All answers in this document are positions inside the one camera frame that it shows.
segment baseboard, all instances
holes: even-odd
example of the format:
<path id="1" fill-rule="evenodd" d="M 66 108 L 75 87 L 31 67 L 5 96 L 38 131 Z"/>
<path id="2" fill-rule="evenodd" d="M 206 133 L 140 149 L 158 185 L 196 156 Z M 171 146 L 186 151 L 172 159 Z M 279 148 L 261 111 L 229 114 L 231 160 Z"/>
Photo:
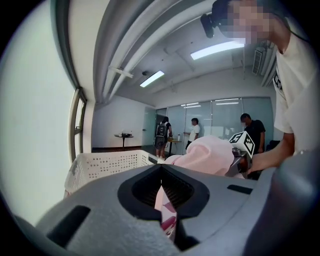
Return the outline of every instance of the baseboard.
<path id="1" fill-rule="evenodd" d="M 142 146 L 125 146 L 124 150 L 129 151 L 129 150 L 140 150 Z M 122 146 L 117 146 L 117 147 L 93 147 L 92 148 L 92 153 L 97 153 L 97 152 L 112 152 L 112 151 L 122 151 Z"/>

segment pink cloth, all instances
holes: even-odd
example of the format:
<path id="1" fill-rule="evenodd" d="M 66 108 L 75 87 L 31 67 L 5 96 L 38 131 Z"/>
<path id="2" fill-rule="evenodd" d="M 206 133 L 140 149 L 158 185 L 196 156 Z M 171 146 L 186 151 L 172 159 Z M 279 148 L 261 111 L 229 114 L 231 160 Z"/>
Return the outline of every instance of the pink cloth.
<path id="1" fill-rule="evenodd" d="M 232 148 L 233 146 L 227 140 L 212 135 L 204 136 L 193 141 L 188 146 L 185 155 L 172 155 L 164 163 L 206 174 L 224 176 L 234 161 Z M 236 177 L 243 179 L 240 173 Z M 163 230 L 167 235 L 171 234 L 176 225 L 177 213 L 162 187 L 156 195 L 154 208 L 161 211 Z"/>

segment basket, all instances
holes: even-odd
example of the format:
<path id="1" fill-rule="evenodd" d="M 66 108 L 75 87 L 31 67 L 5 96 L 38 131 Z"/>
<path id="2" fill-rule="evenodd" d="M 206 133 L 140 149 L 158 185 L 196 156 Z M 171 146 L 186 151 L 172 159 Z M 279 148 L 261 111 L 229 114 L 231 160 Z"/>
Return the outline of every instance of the basket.
<path id="1" fill-rule="evenodd" d="M 88 182 L 149 165 L 153 163 L 149 161 L 149 153 L 143 150 L 82 153 L 73 161 L 64 188 L 72 194 Z"/>

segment white t-shirt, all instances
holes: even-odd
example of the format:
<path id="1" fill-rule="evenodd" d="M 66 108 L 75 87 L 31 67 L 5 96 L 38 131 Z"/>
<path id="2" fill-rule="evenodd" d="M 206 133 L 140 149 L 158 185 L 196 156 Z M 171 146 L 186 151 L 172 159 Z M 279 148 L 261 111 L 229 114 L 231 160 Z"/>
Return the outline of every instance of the white t-shirt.
<path id="1" fill-rule="evenodd" d="M 192 126 L 192 132 L 190 133 L 189 141 L 193 142 L 195 140 L 196 134 L 200 132 L 200 126 L 197 124 L 196 126 Z"/>
<path id="2" fill-rule="evenodd" d="M 276 60 L 274 127 L 294 133 L 296 151 L 315 149 L 320 143 L 317 55 L 308 42 L 291 34 L 286 51 L 284 54 L 278 51 Z"/>

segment shirt logo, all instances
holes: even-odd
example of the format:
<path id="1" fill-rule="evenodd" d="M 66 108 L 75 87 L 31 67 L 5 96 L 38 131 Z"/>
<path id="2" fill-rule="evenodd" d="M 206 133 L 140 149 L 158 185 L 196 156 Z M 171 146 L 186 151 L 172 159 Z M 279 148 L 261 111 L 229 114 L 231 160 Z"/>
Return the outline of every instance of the shirt logo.
<path id="1" fill-rule="evenodd" d="M 251 155 L 254 151 L 254 143 L 248 134 L 245 136 L 244 145 Z"/>
<path id="2" fill-rule="evenodd" d="M 274 74 L 274 77 L 273 77 L 273 84 L 279 90 L 282 90 L 282 84 L 281 84 L 281 81 L 280 81 L 280 78 L 279 78 L 278 74 L 279 74 L 279 70 L 278 70 L 278 67 L 276 67 L 276 71 L 275 71 L 275 74 Z"/>
<path id="3" fill-rule="evenodd" d="M 240 137 L 242 136 L 243 132 L 241 133 L 237 133 L 235 135 L 233 135 L 232 139 L 229 140 L 229 142 L 232 144 L 232 143 L 237 143 L 238 140 L 240 139 Z"/>

